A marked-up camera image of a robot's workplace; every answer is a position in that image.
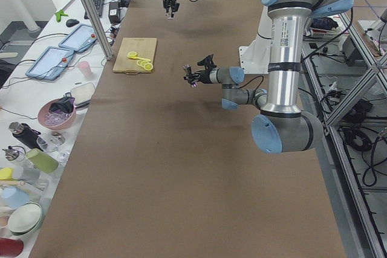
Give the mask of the light blue cup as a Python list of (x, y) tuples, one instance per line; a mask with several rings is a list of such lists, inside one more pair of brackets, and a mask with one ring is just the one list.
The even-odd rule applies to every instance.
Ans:
[(7, 206), (14, 210), (25, 205), (30, 200), (27, 192), (13, 186), (2, 189), (1, 198)]

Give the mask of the pink bowl with ice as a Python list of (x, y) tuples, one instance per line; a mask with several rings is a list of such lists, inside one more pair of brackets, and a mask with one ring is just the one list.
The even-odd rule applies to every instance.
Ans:
[(37, 115), (39, 124), (53, 131), (70, 128), (76, 119), (75, 108), (73, 108), (71, 113), (50, 112), (51, 104), (58, 100), (57, 98), (43, 105)]

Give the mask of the small glass measuring cup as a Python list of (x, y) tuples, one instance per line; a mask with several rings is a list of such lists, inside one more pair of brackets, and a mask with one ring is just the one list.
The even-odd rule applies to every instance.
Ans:
[(166, 15), (167, 19), (173, 19), (174, 18), (174, 12), (169, 11), (169, 12), (166, 12), (165, 15)]

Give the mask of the black power adapter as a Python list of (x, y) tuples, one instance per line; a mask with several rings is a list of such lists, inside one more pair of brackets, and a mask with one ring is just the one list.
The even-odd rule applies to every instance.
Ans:
[(111, 24), (119, 24), (120, 17), (120, 3), (118, 1), (110, 2), (108, 7), (108, 19)]

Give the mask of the teach pendant tablet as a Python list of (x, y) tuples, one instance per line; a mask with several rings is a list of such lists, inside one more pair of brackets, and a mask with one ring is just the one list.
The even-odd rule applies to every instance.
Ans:
[(71, 63), (73, 56), (73, 50), (59, 47), (47, 47), (47, 49), (35, 60), (34, 64), (32, 64), (25, 75), (37, 80), (52, 81), (64, 72)]
[(73, 50), (76, 53), (86, 51), (97, 40), (94, 28), (87, 24), (79, 24), (58, 47)]

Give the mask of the steel double jigger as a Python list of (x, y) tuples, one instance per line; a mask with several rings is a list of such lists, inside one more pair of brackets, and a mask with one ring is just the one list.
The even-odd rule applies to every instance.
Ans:
[(195, 77), (195, 74), (192, 72), (191, 66), (184, 65), (183, 69), (184, 69), (184, 72), (186, 73), (183, 79), (185, 79), (185, 81), (187, 81), (188, 84), (190, 84), (191, 88), (197, 87), (197, 78)]

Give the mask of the aluminium frame post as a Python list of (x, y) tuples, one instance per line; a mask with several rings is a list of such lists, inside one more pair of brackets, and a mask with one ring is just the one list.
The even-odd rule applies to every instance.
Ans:
[(107, 60), (111, 60), (113, 57), (112, 48), (106, 38), (105, 31), (102, 27), (102, 23), (100, 21), (100, 18), (97, 14), (97, 10), (94, 6), (93, 0), (81, 0), (82, 5), (87, 12), (87, 15), (89, 17), (89, 20), (91, 21), (91, 25), (94, 28), (94, 32), (97, 36), (97, 39), (100, 43), (100, 46), (102, 47), (103, 53)]

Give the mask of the far teach pendant tablet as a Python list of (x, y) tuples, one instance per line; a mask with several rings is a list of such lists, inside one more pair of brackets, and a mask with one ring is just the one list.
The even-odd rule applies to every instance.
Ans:
[(73, 50), (76, 53), (86, 51), (97, 40), (94, 28), (87, 24), (79, 24), (58, 47)]

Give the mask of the pink plastic cup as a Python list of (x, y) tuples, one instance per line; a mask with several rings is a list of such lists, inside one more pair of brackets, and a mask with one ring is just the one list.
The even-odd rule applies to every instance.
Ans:
[(85, 76), (89, 77), (93, 74), (91, 67), (87, 61), (81, 61), (77, 64), (79, 71)]

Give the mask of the green plastic clamp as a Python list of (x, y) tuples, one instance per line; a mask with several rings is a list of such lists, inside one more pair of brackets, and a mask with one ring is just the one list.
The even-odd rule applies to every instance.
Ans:
[(57, 12), (55, 12), (54, 15), (56, 18), (56, 22), (60, 22), (63, 17), (68, 17), (68, 14), (65, 13), (63, 10), (58, 10)]

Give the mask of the white lidded box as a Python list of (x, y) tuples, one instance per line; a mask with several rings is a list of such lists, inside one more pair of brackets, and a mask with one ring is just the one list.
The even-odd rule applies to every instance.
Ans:
[(74, 98), (74, 107), (80, 109), (89, 105), (96, 87), (93, 83), (88, 82), (70, 90), (70, 95)]

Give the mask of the green plastic cup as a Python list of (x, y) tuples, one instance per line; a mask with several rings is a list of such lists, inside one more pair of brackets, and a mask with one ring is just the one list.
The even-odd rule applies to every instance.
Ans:
[(26, 157), (39, 170), (45, 173), (53, 173), (59, 166), (59, 163), (54, 158), (37, 148), (29, 150), (26, 153)]

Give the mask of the yellow cup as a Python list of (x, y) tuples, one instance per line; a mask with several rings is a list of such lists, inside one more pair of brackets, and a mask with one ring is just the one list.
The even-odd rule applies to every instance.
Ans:
[(13, 180), (13, 168), (3, 167), (0, 169), (0, 180), (1, 181), (11, 181)]

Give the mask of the lemon slice on fork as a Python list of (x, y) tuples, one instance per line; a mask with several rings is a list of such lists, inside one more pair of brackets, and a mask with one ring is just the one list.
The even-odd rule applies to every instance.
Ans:
[(130, 59), (134, 59), (133, 57), (136, 57), (136, 56), (138, 56), (136, 51), (130, 51), (127, 54), (127, 58), (130, 58)]

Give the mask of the red container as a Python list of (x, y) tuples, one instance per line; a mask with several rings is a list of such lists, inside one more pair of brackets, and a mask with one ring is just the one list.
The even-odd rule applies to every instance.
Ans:
[(1, 238), (1, 257), (17, 257), (23, 249), (24, 243), (22, 240)]

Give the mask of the black bottle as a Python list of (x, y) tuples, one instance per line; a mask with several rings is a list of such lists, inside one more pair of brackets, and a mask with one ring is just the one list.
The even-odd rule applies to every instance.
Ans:
[(9, 124), (8, 129), (17, 140), (26, 145), (29, 149), (42, 150), (37, 143), (37, 139), (40, 137), (41, 133), (32, 129), (28, 124), (14, 121)]

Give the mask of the near teach pendant tablet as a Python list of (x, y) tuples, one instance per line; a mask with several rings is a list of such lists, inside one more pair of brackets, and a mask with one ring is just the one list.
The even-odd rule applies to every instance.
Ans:
[(47, 47), (47, 49), (35, 60), (34, 64), (32, 64), (25, 75), (37, 80), (52, 81), (64, 72), (71, 63), (73, 56), (73, 50), (59, 47)]

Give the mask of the black computer mouse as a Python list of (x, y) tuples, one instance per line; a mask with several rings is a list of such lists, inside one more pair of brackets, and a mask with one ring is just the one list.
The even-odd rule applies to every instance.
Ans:
[(68, 19), (65, 24), (68, 28), (70, 28), (79, 24), (79, 21), (77, 19)]

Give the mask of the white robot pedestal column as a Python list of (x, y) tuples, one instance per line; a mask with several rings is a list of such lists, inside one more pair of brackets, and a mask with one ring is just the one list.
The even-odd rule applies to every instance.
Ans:
[(257, 30), (257, 41), (259, 46), (270, 46), (272, 38), (272, 20), (268, 16), (268, 7), (263, 6), (262, 15)]

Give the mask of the white green bowl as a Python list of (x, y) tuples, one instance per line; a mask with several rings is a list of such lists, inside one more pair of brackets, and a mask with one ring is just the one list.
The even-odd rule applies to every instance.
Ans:
[(14, 236), (22, 236), (39, 229), (44, 220), (40, 204), (29, 202), (16, 209), (8, 219), (8, 229)]

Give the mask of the wooden cutting board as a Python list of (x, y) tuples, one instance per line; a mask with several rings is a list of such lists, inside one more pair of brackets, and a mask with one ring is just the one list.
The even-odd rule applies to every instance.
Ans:
[(124, 37), (119, 48), (114, 73), (140, 74), (151, 73), (157, 38)]

